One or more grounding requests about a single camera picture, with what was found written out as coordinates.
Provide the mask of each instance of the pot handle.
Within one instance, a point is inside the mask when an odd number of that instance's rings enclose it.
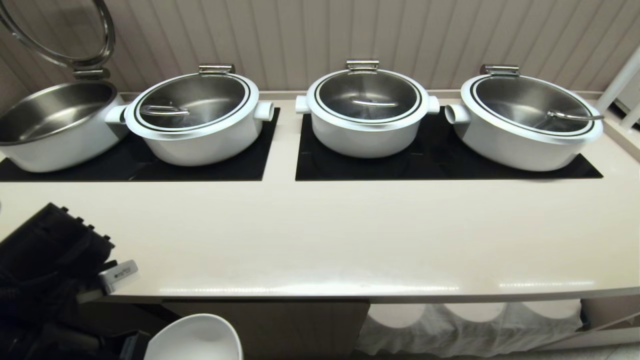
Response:
[[[380,66],[380,61],[377,59],[348,59],[347,69],[349,71],[368,70],[376,71]]]
[[[118,105],[114,106],[109,112],[107,116],[104,117],[104,122],[109,125],[124,125],[124,111],[128,105]]]
[[[311,109],[309,109],[309,105],[307,102],[307,97],[298,95],[296,96],[296,113],[298,114],[310,114]]]
[[[429,106],[427,107],[427,114],[439,114],[440,113],[440,101],[437,97],[429,96]]]
[[[447,105],[444,108],[444,115],[451,125],[468,124],[471,122],[471,114],[464,105]]]
[[[604,115],[595,115],[595,116],[569,115],[569,114],[561,113],[560,111],[556,111],[556,110],[549,110],[549,112],[547,112],[547,117],[555,117],[557,119],[579,120],[579,121],[595,121],[595,120],[604,119]]]
[[[140,113],[151,116],[184,116],[189,115],[189,109],[177,106],[144,105],[140,108]]]
[[[273,119],[273,102],[271,101],[259,101],[253,111],[253,117],[263,121],[271,121]]]
[[[520,76],[520,67],[518,65],[482,64],[480,75]]]

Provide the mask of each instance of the glass lid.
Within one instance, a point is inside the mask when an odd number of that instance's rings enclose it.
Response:
[[[517,67],[501,65],[499,71],[487,70],[490,77],[476,82],[473,96],[486,110],[520,127],[551,133],[574,133],[591,126],[593,115],[585,104],[570,93],[535,78],[519,75]]]
[[[318,103],[338,116],[368,124],[397,120],[416,107],[419,93],[407,80],[388,72],[349,71],[322,83]]]
[[[222,121],[248,98],[248,87],[227,75],[194,74],[163,84],[138,105],[139,123],[151,129],[184,131]]]
[[[106,78],[102,65],[115,46],[104,0],[0,0],[3,25],[30,50],[77,78]]]

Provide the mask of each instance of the white railing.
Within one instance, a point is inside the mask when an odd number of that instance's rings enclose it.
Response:
[[[634,75],[640,71],[640,46],[633,53],[631,58],[627,61],[625,66],[620,70],[618,75],[613,79],[607,90],[602,94],[596,103],[596,109],[600,113],[604,113],[604,111],[611,105],[613,100],[622,92],[622,90],[629,84],[629,81],[634,77]],[[640,102],[636,105],[635,108],[631,109],[627,116],[620,122],[620,127],[623,129],[630,129],[636,121],[640,119]]]

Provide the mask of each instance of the pot lid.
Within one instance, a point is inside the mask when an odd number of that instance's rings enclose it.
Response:
[[[201,65],[200,73],[152,89],[137,104],[138,123],[156,131],[187,131],[229,118],[244,106],[249,88],[229,76],[233,65]]]
[[[115,27],[104,0],[92,0],[92,2],[96,7],[100,18],[100,28],[102,30],[100,37],[104,43],[99,51],[89,56],[65,55],[41,44],[41,42],[36,39],[35,35],[31,36],[28,34],[28,32],[18,24],[16,19],[12,17],[11,13],[17,13],[19,12],[19,9],[17,7],[18,4],[12,4],[9,0],[0,0],[0,22],[2,22],[3,25],[30,50],[57,65],[73,69],[74,77],[76,79],[108,78],[109,70],[103,69],[102,65],[109,60],[109,57],[113,52],[115,46]],[[81,4],[78,4],[78,6],[78,10],[84,11]]]
[[[334,115],[364,124],[401,119],[418,105],[416,87],[392,72],[378,71],[376,60],[349,60],[348,71],[326,79],[316,91],[318,103]]]
[[[489,77],[474,85],[473,96],[489,112],[520,127],[546,133],[575,133],[591,126],[594,115],[576,96],[536,78],[520,76],[518,67],[483,65]]]

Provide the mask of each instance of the round pot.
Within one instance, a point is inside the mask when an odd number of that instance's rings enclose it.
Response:
[[[464,83],[447,120],[471,149],[503,165],[551,171],[569,164],[602,134],[604,118],[573,92],[521,76],[513,65],[483,65]]]
[[[0,116],[0,151],[18,167],[50,172],[94,158],[118,143],[126,128],[106,123],[111,109],[124,102],[106,81],[102,65],[115,46],[113,20],[103,0],[93,0],[105,30],[102,49],[87,58],[52,51],[25,33],[0,1],[0,22],[28,49],[74,70],[78,81],[46,88],[21,100]]]
[[[200,166],[231,158],[251,145],[271,121],[272,102],[258,101],[253,81],[232,65],[201,65],[113,109],[112,123],[126,123],[151,151],[169,164]]]
[[[124,102],[106,81],[78,81],[39,91],[0,116],[0,151],[29,172],[80,164],[118,143],[129,131],[106,122]]]
[[[379,70],[375,60],[349,60],[296,99],[296,112],[310,113],[316,138],[331,150],[356,158],[383,158],[411,144],[428,113],[440,112],[435,96],[415,80]]]

